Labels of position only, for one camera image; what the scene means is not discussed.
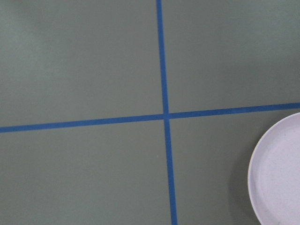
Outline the pink plate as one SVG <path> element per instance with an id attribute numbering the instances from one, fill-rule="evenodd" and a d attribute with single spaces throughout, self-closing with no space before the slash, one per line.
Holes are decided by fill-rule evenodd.
<path id="1" fill-rule="evenodd" d="M 262 225 L 300 223 L 300 115 L 270 127 L 252 153 L 247 174 L 252 208 Z"/>

